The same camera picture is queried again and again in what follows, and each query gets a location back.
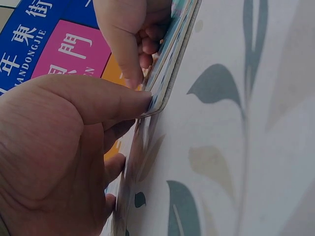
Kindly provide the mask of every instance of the hand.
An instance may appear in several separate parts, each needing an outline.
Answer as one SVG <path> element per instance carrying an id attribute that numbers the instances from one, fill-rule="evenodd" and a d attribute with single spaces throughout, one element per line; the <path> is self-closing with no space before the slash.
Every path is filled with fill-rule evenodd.
<path id="1" fill-rule="evenodd" d="M 103 155 L 151 95 L 84 76 L 47 75 L 0 98 L 0 213 L 11 236 L 96 236 L 125 164 Z"/>
<path id="2" fill-rule="evenodd" d="M 142 83 L 171 20 L 172 0 L 94 0 L 97 22 L 128 86 Z"/>

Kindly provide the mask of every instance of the chinese character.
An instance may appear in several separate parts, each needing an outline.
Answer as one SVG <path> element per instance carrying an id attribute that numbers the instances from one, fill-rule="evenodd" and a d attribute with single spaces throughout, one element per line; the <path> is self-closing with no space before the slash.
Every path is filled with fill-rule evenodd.
<path id="1" fill-rule="evenodd" d="M 64 68 L 56 66 L 56 65 L 50 65 L 50 68 L 49 68 L 49 71 L 48 71 L 48 74 L 64 75 L 65 73 L 75 74 L 75 73 L 77 73 L 77 71 L 76 70 L 71 70 L 71 71 L 68 72 L 67 69 L 64 69 Z"/>
<path id="2" fill-rule="evenodd" d="M 51 3 L 47 3 L 41 0 L 33 0 L 32 4 L 29 5 L 29 10 L 25 12 L 30 16 L 40 16 L 46 17 L 48 8 L 51 9 L 53 5 Z"/>
<path id="3" fill-rule="evenodd" d="M 36 31 L 36 28 L 33 28 L 32 30 L 30 30 L 30 28 L 19 25 L 18 29 L 13 31 L 14 35 L 11 41 L 15 40 L 15 41 L 23 43 L 25 40 L 26 45 L 29 45 L 28 38 L 34 38 L 34 36 L 31 35 L 31 33 L 34 33 L 35 31 Z"/>
<path id="4" fill-rule="evenodd" d="M 8 56 L 7 59 L 4 59 L 4 57 L 5 57 L 5 53 L 3 54 L 3 57 L 0 61 L 0 72 L 6 71 L 8 73 L 8 76 L 9 76 L 12 68 L 13 67 L 20 68 L 20 65 L 15 63 L 17 56 L 14 57 L 13 61 L 10 61 L 10 56 Z"/>
<path id="5" fill-rule="evenodd" d="M 83 38 L 83 37 L 80 37 L 80 36 L 76 36 L 76 35 L 73 35 L 73 34 L 70 34 L 70 33 L 67 33 L 65 35 L 65 39 L 63 41 L 66 42 L 66 43 L 70 43 L 70 44 L 74 44 L 75 45 L 77 43 L 76 40 L 81 40 L 83 42 L 87 42 L 87 43 L 89 43 L 90 47 L 92 46 L 92 40 L 87 39 L 87 38 Z M 74 46 L 66 44 L 66 43 L 61 43 L 61 47 L 58 49 L 59 52 L 66 53 L 66 54 L 69 54 L 69 55 L 72 55 L 74 57 L 81 58 L 81 59 L 86 59 L 87 58 L 84 55 L 81 55 L 81 54 L 73 52 L 72 49 L 74 49 Z"/>
<path id="6" fill-rule="evenodd" d="M 88 7 L 90 3 L 91 3 L 91 0 L 88 0 L 87 4 L 85 4 L 85 7 Z"/>

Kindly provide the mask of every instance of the leaf pattern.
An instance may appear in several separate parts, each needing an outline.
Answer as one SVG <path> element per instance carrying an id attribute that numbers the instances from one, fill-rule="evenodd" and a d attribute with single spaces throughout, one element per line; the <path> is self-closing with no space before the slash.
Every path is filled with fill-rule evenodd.
<path id="1" fill-rule="evenodd" d="M 140 208 L 143 205 L 146 205 L 146 196 L 143 192 L 139 192 L 134 196 L 134 206 Z"/>
<path id="2" fill-rule="evenodd" d="M 205 221 L 206 221 L 206 230 L 207 230 L 207 236 L 218 236 L 218 231 L 214 225 L 212 214 L 209 211 L 209 207 L 205 203 L 204 200 L 202 200 L 202 208 L 204 210 L 205 214 Z"/>
<path id="3" fill-rule="evenodd" d="M 167 183 L 170 189 L 168 236 L 200 236 L 198 211 L 191 192 L 177 181 Z"/>
<path id="4" fill-rule="evenodd" d="M 286 222 L 279 236 L 311 236 L 315 232 L 315 181 Z"/>
<path id="5" fill-rule="evenodd" d="M 215 64 L 206 69 L 187 94 L 195 94 L 203 103 L 216 103 L 223 99 L 230 99 L 241 107 L 240 96 L 233 76 L 221 64 Z"/>
<path id="6" fill-rule="evenodd" d="M 217 182 L 235 203 L 232 177 L 220 150 L 215 146 L 189 149 L 189 161 L 194 172 Z"/>
<path id="7" fill-rule="evenodd" d="M 245 38 L 245 84 L 249 83 L 250 91 L 256 79 L 261 59 L 268 24 L 268 0 L 259 1 L 256 42 L 253 44 L 253 0 L 244 0 L 243 28 Z"/>
<path id="8" fill-rule="evenodd" d="M 271 97 L 266 130 L 315 94 L 315 1 L 302 0 L 291 24 Z"/>
<path id="9" fill-rule="evenodd" d="M 165 138 L 165 134 L 158 138 L 154 146 L 150 149 L 150 151 L 146 154 L 146 158 L 144 161 L 144 166 L 141 171 L 141 175 L 139 177 L 139 181 L 143 181 L 149 174 L 150 169 L 152 168 L 157 156 L 159 149 L 161 148 L 161 145 L 163 143 L 163 140 Z"/>

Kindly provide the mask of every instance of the finger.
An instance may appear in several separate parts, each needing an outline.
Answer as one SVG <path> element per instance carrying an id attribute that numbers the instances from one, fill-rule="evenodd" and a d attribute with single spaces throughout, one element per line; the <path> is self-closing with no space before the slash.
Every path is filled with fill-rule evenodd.
<path id="1" fill-rule="evenodd" d="M 152 55 L 158 51 L 159 43 L 152 41 L 150 38 L 142 39 L 142 51 Z"/>
<path id="2" fill-rule="evenodd" d="M 138 46 L 135 35 L 119 28 L 101 27 L 104 37 L 110 46 L 124 77 L 131 80 L 132 89 L 136 89 L 143 80 L 139 64 Z"/>
<path id="3" fill-rule="evenodd" d="M 110 129 L 104 131 L 104 152 L 112 148 L 116 140 L 125 135 L 134 125 L 135 120 L 126 120 L 115 124 Z"/>
<path id="4" fill-rule="evenodd" d="M 113 194 L 106 194 L 105 200 L 105 219 L 107 220 L 115 209 L 116 197 Z"/>
<path id="5" fill-rule="evenodd" d="M 122 155 L 121 153 L 118 153 L 114 155 L 113 157 L 109 158 L 107 161 L 105 161 L 105 186 L 104 189 L 107 188 L 107 186 L 117 179 L 119 174 L 123 171 L 123 168 L 125 166 L 126 157 Z"/>
<path id="6" fill-rule="evenodd" d="M 72 103 L 85 125 L 135 119 L 146 112 L 151 101 L 150 93 L 90 76 L 46 75 L 28 83 L 34 84 Z"/>
<path id="7" fill-rule="evenodd" d="M 153 41 L 160 41 L 161 39 L 164 38 L 165 33 L 167 30 L 167 26 L 157 26 L 157 25 L 152 25 L 146 28 L 146 33 L 150 39 Z"/>
<path id="8" fill-rule="evenodd" d="M 143 53 L 139 56 L 140 64 L 142 68 L 148 69 L 150 65 L 153 63 L 153 58 L 151 55 Z"/>
<path id="9" fill-rule="evenodd" d="M 114 120 L 114 119 L 110 119 L 110 120 L 102 122 L 103 131 L 110 129 L 111 127 L 113 127 L 117 123 L 119 123 L 119 121 Z"/>
<path id="10" fill-rule="evenodd" d="M 140 38 L 146 38 L 146 37 L 148 37 L 146 30 L 141 29 L 141 30 L 139 31 L 139 36 L 140 36 Z"/>

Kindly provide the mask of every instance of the pink label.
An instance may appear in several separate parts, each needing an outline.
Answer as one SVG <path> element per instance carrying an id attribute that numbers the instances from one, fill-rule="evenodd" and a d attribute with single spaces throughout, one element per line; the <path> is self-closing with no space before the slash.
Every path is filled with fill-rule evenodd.
<path id="1" fill-rule="evenodd" d="M 32 74 L 78 74 L 101 77 L 111 54 L 97 29 L 60 20 Z"/>

